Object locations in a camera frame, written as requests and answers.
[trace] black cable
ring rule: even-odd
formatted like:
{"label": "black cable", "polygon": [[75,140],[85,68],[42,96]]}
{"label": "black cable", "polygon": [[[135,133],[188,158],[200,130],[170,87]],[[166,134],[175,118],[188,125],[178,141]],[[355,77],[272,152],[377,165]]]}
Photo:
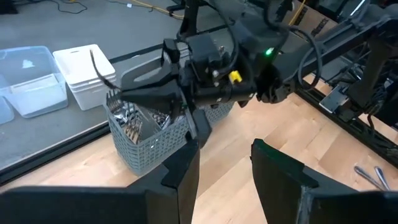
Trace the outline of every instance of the black cable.
{"label": "black cable", "polygon": [[[305,32],[304,30],[299,29],[297,26],[291,26],[290,30],[299,32],[303,34],[310,44],[312,45],[312,48],[304,55],[303,59],[300,62],[300,65],[298,66],[298,72],[297,72],[297,78],[298,78],[298,83],[302,86],[304,90],[310,90],[312,88],[315,88],[315,86],[318,84],[319,79],[321,78],[322,75],[322,55],[319,47],[317,46],[317,43],[315,42],[315,39],[310,35],[308,32]],[[315,50],[315,55],[317,57],[317,72],[315,74],[315,78],[312,81],[312,83],[307,86],[306,83],[303,81],[303,66],[305,61],[307,61],[308,56]]]}
{"label": "black cable", "polygon": [[[289,30],[289,31],[293,31],[293,32],[296,31],[296,32],[303,34],[307,38],[307,40],[310,42],[312,48],[304,55],[303,59],[301,60],[300,65],[298,67],[297,76],[298,76],[298,82],[300,83],[300,85],[302,86],[302,88],[304,90],[309,90],[309,89],[315,88],[315,86],[318,84],[319,79],[322,74],[322,55],[321,55],[321,51],[320,51],[317,43],[315,42],[315,39],[308,32],[305,32],[304,30],[300,29],[297,26],[286,26],[286,25],[282,25],[280,22],[275,23],[274,21],[271,21],[269,19],[270,8],[271,8],[271,1],[265,0],[264,10],[263,10],[263,20],[270,29],[278,30],[278,31],[284,31],[284,30]],[[312,83],[309,86],[306,86],[303,82],[303,74],[302,74],[303,71],[302,70],[303,70],[304,62],[307,60],[308,56],[310,56],[310,54],[313,51],[315,51],[315,54],[317,57],[317,72],[315,74],[315,79],[312,81]]]}
{"label": "black cable", "polygon": [[232,27],[229,24],[229,22],[227,20],[227,17],[224,14],[224,11],[221,10],[221,8],[220,8],[220,6],[218,4],[218,1],[210,0],[210,2],[212,3],[212,5],[214,5],[214,7],[216,8],[216,10],[217,10],[218,14],[220,15],[221,19],[225,23],[226,28],[227,28],[229,34],[231,35],[231,38],[232,38],[232,41],[233,41],[233,44],[234,44],[234,47],[233,47],[233,50],[232,50],[232,54],[231,54],[232,60],[230,61],[230,63],[227,66],[225,66],[225,67],[223,67],[221,69],[217,69],[217,72],[220,75],[227,75],[227,74],[230,74],[233,71],[233,68],[234,68],[234,66],[236,64],[236,61],[238,60],[239,43],[238,43],[238,40],[237,40],[237,38],[235,37],[235,35],[234,35],[233,31],[232,31]]}
{"label": "black cable", "polygon": [[35,1],[35,0],[27,0],[27,1],[28,1],[28,3],[16,4],[16,6],[25,6],[25,5],[28,5],[28,4],[37,4],[37,3],[40,3],[40,2],[44,2],[44,1],[49,1],[49,2],[54,2],[55,4],[57,4],[57,9],[58,9],[58,11],[64,12],[64,13],[79,14],[79,13],[81,13],[81,12],[87,10],[87,7],[86,7],[84,4],[80,3],[80,2],[64,2],[64,1],[60,0],[60,1],[61,1],[62,3],[64,3],[64,4],[79,4],[81,7],[83,7],[83,9],[81,9],[81,10],[78,11],[78,12],[71,12],[71,11],[62,10],[62,9],[60,8],[60,7],[61,7],[60,3],[57,2],[57,1],[54,1],[54,0],[38,0],[38,1]]}
{"label": "black cable", "polygon": [[270,9],[271,9],[271,0],[265,0],[264,8],[262,11],[262,19],[264,20],[264,23],[272,30],[281,30],[282,28],[281,23],[275,23],[269,19]]}
{"label": "black cable", "polygon": [[90,57],[91,57],[91,62],[93,64],[94,67],[94,71],[97,74],[98,78],[111,90],[120,90],[120,87],[113,85],[113,83],[111,83],[109,80],[107,80],[104,76],[102,76],[100,74],[100,71],[98,71],[97,66],[95,65],[95,60],[94,60],[94,53],[93,51],[90,49]]}
{"label": "black cable", "polygon": [[[344,76],[347,74],[347,72],[349,72],[349,70],[351,70],[352,67],[353,67],[356,63],[358,63],[359,60],[363,59],[364,57],[366,57],[366,56],[370,53],[370,51],[369,51],[369,52],[366,52],[365,54],[363,54],[363,52],[364,52],[366,49],[367,49],[367,45],[364,44],[363,47],[362,47],[362,49],[361,49],[361,51],[359,52],[357,58],[356,58],[355,60],[353,60],[349,65],[347,65],[347,66],[344,68],[344,73],[341,75],[342,77],[344,77]],[[330,80],[334,79],[334,78],[335,78],[336,76],[338,76],[340,73],[341,73],[341,71],[338,72],[336,75],[333,75],[333,76],[332,76],[331,78],[329,78],[328,80],[325,80],[325,82],[328,83]]]}

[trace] fork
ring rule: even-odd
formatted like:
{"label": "fork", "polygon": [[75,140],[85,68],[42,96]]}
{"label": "fork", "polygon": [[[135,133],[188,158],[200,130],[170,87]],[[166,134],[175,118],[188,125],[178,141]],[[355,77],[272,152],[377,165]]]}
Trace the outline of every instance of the fork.
{"label": "fork", "polygon": [[110,90],[106,93],[106,105],[117,120],[121,120],[124,123],[128,122],[127,111],[123,108],[123,103],[115,90]]}

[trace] plastic lid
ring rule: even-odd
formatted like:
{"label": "plastic lid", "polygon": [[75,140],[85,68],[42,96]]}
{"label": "plastic lid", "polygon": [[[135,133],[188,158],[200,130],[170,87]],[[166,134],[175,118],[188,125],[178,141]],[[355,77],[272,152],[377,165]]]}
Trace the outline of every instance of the plastic lid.
{"label": "plastic lid", "polygon": [[58,50],[53,53],[53,56],[69,85],[98,79],[91,62],[90,49],[93,51],[95,65],[102,76],[106,77],[115,73],[115,69],[96,44]]}

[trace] wire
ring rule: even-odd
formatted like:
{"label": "wire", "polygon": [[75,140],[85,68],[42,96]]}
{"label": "wire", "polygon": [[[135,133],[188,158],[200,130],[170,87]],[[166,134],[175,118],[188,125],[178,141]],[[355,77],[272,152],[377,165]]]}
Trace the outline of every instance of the wire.
{"label": "wire", "polygon": [[269,20],[269,11],[271,8],[271,0],[264,1],[264,10],[262,11],[262,19],[264,23],[271,28],[272,30],[281,30],[282,25],[281,23],[275,23]]}
{"label": "wire", "polygon": [[161,13],[163,13],[163,14],[168,15],[168,16],[172,16],[172,17],[174,17],[174,18],[176,18],[176,19],[183,19],[183,18],[184,18],[184,16],[174,14],[174,13],[172,13],[172,12],[166,10],[166,9],[162,9],[161,7],[157,7],[157,6],[154,6],[154,5],[145,3],[145,2],[141,2],[141,1],[138,1],[138,0],[131,0],[131,1],[132,1],[132,2],[135,2],[135,3],[138,3],[138,4],[140,4],[141,6],[146,7],[146,8],[148,8],[148,9],[155,9],[156,11],[159,11],[159,12],[161,12]]}
{"label": "wire", "polygon": [[55,4],[57,4],[57,9],[58,9],[58,11],[64,12],[64,13],[79,14],[79,13],[81,13],[81,12],[87,10],[87,7],[86,7],[84,4],[82,4],[82,3],[80,3],[80,2],[76,2],[76,1],[74,1],[74,2],[65,2],[65,1],[60,0],[60,2],[62,2],[62,3],[64,3],[64,4],[79,4],[79,5],[81,5],[81,6],[83,7],[83,9],[81,9],[81,10],[78,11],[78,12],[72,12],[72,11],[62,10],[62,9],[61,9],[60,3],[57,2],[57,1],[54,1],[54,0],[38,0],[38,1],[35,1],[35,0],[27,0],[27,1],[28,1],[28,3],[16,4],[16,5],[17,5],[17,6],[25,6],[25,5],[28,5],[28,4],[37,4],[37,3],[40,3],[40,2],[44,2],[44,1],[49,1],[49,2],[54,2]]}
{"label": "wire", "polygon": [[[308,32],[305,32],[304,30],[299,29],[297,26],[292,26],[290,27],[290,30],[299,32],[303,34],[310,44],[312,45],[312,48],[304,55],[303,59],[300,62],[300,65],[298,66],[298,72],[297,72],[297,78],[298,78],[298,83],[302,86],[304,90],[310,90],[312,88],[315,88],[316,85],[319,82],[319,79],[321,78],[322,75],[322,55],[319,47],[317,46],[317,43],[315,42],[315,39],[310,35]],[[315,55],[317,57],[317,72],[315,73],[315,78],[312,81],[312,83],[308,86],[306,83],[303,81],[303,66],[304,62],[307,60],[308,56],[315,50]]]}
{"label": "wire", "polygon": [[290,25],[290,26],[293,25],[293,23],[296,21],[297,16],[299,16],[301,10],[303,10],[305,1],[306,1],[306,0],[303,0],[303,1],[301,2],[301,5],[300,5],[300,7],[298,8],[297,12],[294,14],[294,16],[292,17],[292,19],[290,20],[290,22],[289,22],[289,25]]}
{"label": "wire", "polygon": [[[367,49],[367,45],[364,44],[363,47],[362,47],[362,49],[361,49],[361,51],[359,52],[358,56],[356,57],[356,59],[353,60],[349,65],[347,65],[347,66],[343,69],[343,70],[344,70],[344,73],[341,75],[342,77],[344,77],[344,76],[347,74],[347,72],[349,72],[349,71],[354,67],[354,65],[355,65],[356,63],[358,63],[361,59],[365,58],[365,57],[370,53],[370,51],[369,51],[369,52],[366,52],[365,54],[363,54],[363,53],[365,52],[366,49]],[[334,79],[335,77],[337,77],[340,73],[341,73],[341,70],[340,70],[340,72],[338,72],[336,75],[333,75],[331,78],[329,78],[328,80],[325,80],[325,81],[326,81],[326,82],[329,82],[330,80],[332,80],[332,79]]]}
{"label": "wire", "polygon": [[91,62],[93,64],[94,67],[94,71],[97,74],[98,78],[111,90],[121,90],[120,87],[113,85],[109,80],[107,80],[104,76],[102,76],[100,74],[100,71],[98,71],[97,66],[95,65],[95,60],[94,60],[94,53],[93,50],[90,49],[90,58],[91,58]]}
{"label": "wire", "polygon": [[[315,86],[318,84],[319,79],[322,74],[322,55],[321,55],[321,51],[320,51],[317,43],[315,42],[315,39],[308,32],[300,29],[297,26],[284,26],[280,22],[275,23],[273,21],[270,21],[269,20],[270,8],[271,8],[271,1],[265,0],[264,10],[263,10],[263,20],[269,26],[269,28],[271,28],[273,30],[278,30],[278,31],[289,30],[289,31],[293,31],[293,32],[294,31],[299,32],[299,33],[303,34],[307,38],[307,40],[310,42],[312,48],[304,55],[303,59],[301,60],[300,65],[298,66],[297,76],[298,76],[298,82],[300,83],[300,85],[302,86],[302,88],[304,90],[309,90],[309,89],[315,88]],[[315,51],[315,55],[317,58],[317,72],[315,74],[315,78],[312,81],[312,83],[309,86],[307,86],[304,84],[304,81],[303,81],[303,74],[302,74],[303,66],[304,66],[305,61],[307,60],[307,58],[310,56],[310,54],[313,51]]]}
{"label": "wire", "polygon": [[232,38],[232,41],[233,41],[233,44],[234,44],[234,48],[233,48],[232,54],[231,54],[232,60],[231,60],[230,63],[229,63],[227,66],[225,66],[224,68],[217,69],[217,72],[218,72],[220,75],[230,74],[230,73],[233,71],[233,67],[234,67],[235,64],[236,64],[236,61],[238,60],[238,55],[239,55],[239,43],[238,43],[238,40],[237,40],[237,38],[235,37],[235,35],[234,35],[233,31],[232,31],[231,24],[229,24],[229,22],[227,21],[227,17],[226,17],[226,15],[224,14],[224,11],[221,10],[220,5],[218,4],[218,1],[210,0],[210,2],[212,3],[212,5],[214,5],[214,7],[215,7],[215,9],[217,10],[218,14],[220,15],[221,19],[222,19],[223,22],[225,23],[226,28],[227,28],[229,34],[231,35],[231,38]]}

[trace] white plastic bin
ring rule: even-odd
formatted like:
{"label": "white plastic bin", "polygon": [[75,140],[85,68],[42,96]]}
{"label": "white plastic bin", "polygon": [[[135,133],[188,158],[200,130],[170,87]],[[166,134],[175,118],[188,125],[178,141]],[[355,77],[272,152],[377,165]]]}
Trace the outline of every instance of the white plastic bin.
{"label": "white plastic bin", "polygon": [[95,72],[90,50],[100,74],[111,83],[116,83],[115,69],[96,44],[53,52],[69,89],[83,111],[102,105],[109,90]]}

